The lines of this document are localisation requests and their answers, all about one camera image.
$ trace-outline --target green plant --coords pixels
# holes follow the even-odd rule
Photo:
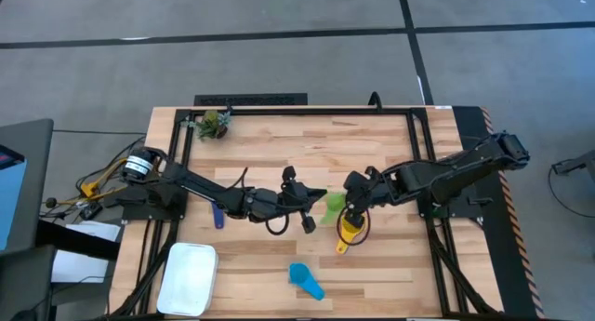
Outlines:
[[[231,113],[218,113],[217,111],[206,111],[200,122],[187,121],[184,124],[194,128],[199,139],[210,138],[220,139],[227,133],[227,127],[231,122]]]

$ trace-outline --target blue handle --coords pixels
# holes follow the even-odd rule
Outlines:
[[[320,301],[324,298],[323,288],[318,285],[310,269],[304,263],[293,263],[289,265],[289,281],[310,293],[316,300]]]
[[[225,213],[223,210],[219,209],[215,203],[211,203],[213,207],[213,219],[215,220],[215,228],[216,229],[223,229],[225,225]]]

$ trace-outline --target wooden table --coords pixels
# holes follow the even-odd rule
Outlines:
[[[453,110],[427,111],[437,156],[460,151]],[[167,150],[175,112],[153,110],[147,146]],[[416,129],[425,153],[421,127]],[[180,134],[178,155],[184,136]],[[249,167],[246,185],[279,190],[283,168],[293,165],[297,179],[309,187],[341,192],[352,170],[363,172],[369,165],[383,168],[412,158],[407,124],[399,115],[234,116],[224,139],[192,142],[189,168],[228,185]],[[319,202],[311,215],[318,222],[324,211],[324,202]],[[368,240],[339,256],[333,225],[319,224],[314,233],[304,234],[294,216],[285,234],[273,236],[263,224],[226,218],[225,228],[216,230],[210,204],[190,195],[178,241],[211,245],[219,255],[213,300],[202,317],[441,315],[426,228],[416,203],[377,207],[370,213]],[[501,310],[483,231],[468,219],[451,223],[461,270],[485,300]],[[113,309],[136,285],[144,229],[144,221],[126,226],[112,281]],[[148,248],[144,252],[146,260]],[[310,266],[326,292],[324,300],[316,301],[288,283],[287,269],[295,261]],[[455,310],[452,280],[448,271],[444,275]],[[155,311],[160,278],[159,274],[153,282],[150,311]]]

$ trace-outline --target black metal frame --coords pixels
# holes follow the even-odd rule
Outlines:
[[[424,144],[427,150],[428,159],[435,160],[436,155],[430,134],[430,124],[428,115],[425,108],[386,108],[382,106],[380,97],[376,92],[370,97],[368,105],[374,107],[362,107],[362,108],[287,108],[287,109],[234,109],[232,114],[234,116],[258,116],[258,115],[402,115],[405,117],[407,127],[409,131],[410,143],[413,151],[414,159],[421,159],[421,150],[417,138],[416,122],[417,119],[421,125],[422,133],[424,137]],[[177,110],[176,121],[172,133],[171,142],[169,145],[169,157],[173,159],[176,155],[176,148],[179,141],[179,131],[181,129],[180,121],[183,119],[193,120],[197,116],[201,116],[205,113],[205,110]],[[192,147],[192,128],[187,127],[186,139],[184,141],[184,147],[182,152],[181,164],[185,167],[188,166]],[[430,201],[422,199],[417,202],[420,208],[431,208],[432,204]],[[467,319],[473,319],[475,316],[481,316],[482,318],[490,317],[489,313],[495,312],[489,306],[485,304],[481,296],[473,289],[470,282],[460,272],[458,268],[458,260],[456,257],[456,248],[452,228],[448,218],[441,219],[443,228],[443,236],[445,245],[440,241],[436,228],[434,226],[433,218],[427,216],[423,218],[426,222],[426,228],[428,231],[428,240],[430,244],[430,255],[432,259],[433,270],[436,279],[436,286],[438,290],[438,296],[440,299],[440,307],[443,317],[464,317]],[[159,246],[159,234],[153,234],[153,240],[151,243],[150,259],[155,258],[157,254],[157,248]],[[149,264],[155,266],[154,261],[150,261]],[[451,272],[456,290],[456,300],[458,304],[458,313],[451,312],[450,304],[448,301],[448,295],[446,291],[446,284],[444,281],[443,267],[442,264],[446,265],[447,269]],[[150,296],[151,288],[145,291],[145,296],[141,302],[140,314],[145,314],[148,306],[148,297]],[[467,306],[467,299],[472,302],[475,309],[479,313],[484,314],[469,314]]]

